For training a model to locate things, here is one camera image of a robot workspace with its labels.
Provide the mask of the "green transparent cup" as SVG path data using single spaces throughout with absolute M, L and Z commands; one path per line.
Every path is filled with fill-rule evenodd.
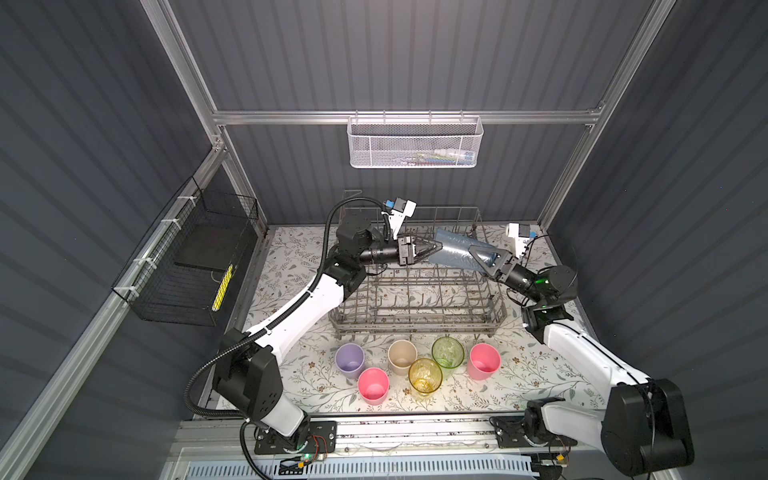
M 463 364 L 465 348 L 459 340 L 443 336 L 433 342 L 431 355 L 441 368 L 453 371 Z

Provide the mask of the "blue-grey transparent cup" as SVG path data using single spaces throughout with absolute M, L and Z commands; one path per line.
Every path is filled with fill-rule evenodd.
M 474 245 L 492 246 L 474 238 L 459 235 L 444 229 L 438 229 L 436 231 L 434 240 L 440 241 L 443 244 L 443 248 L 439 254 L 431 258 L 429 263 L 453 269 L 467 270 L 465 268 L 465 260 L 467 253 L 473 251 Z

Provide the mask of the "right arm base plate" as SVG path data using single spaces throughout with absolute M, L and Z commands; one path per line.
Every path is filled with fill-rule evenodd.
M 570 450 L 578 445 L 578 442 L 570 437 L 551 435 L 543 433 L 541 435 L 526 432 L 524 418 L 522 416 L 496 415 L 489 418 L 497 442 L 497 446 L 502 449 L 524 448 L 524 447 L 564 447 Z

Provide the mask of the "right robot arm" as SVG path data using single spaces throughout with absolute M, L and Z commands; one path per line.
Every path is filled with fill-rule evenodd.
M 602 409 L 559 397 L 527 404 L 522 428 L 535 444 L 568 437 L 603 452 L 622 474 L 689 466 L 695 451 L 684 398 L 668 379 L 654 379 L 612 353 L 566 309 L 577 295 L 577 273 L 565 265 L 533 272 L 506 250 L 486 244 L 468 249 L 484 276 L 521 294 L 524 327 L 568 361 L 605 400 Z

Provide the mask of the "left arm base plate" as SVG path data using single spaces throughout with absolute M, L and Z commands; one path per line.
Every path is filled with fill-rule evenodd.
M 256 455 L 330 454 L 336 449 L 338 423 L 329 420 L 303 422 L 290 436 L 275 429 L 259 429 L 255 433 Z

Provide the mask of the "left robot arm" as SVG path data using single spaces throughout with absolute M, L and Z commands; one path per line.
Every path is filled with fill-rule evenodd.
M 280 364 L 315 323 L 347 300 L 373 264 L 409 266 L 442 249 L 437 240 L 380 231 L 350 215 L 336 229 L 336 243 L 324 247 L 319 272 L 290 302 L 251 329 L 235 331 L 214 365 L 213 389 L 249 423 L 302 443 L 308 415 L 284 394 Z

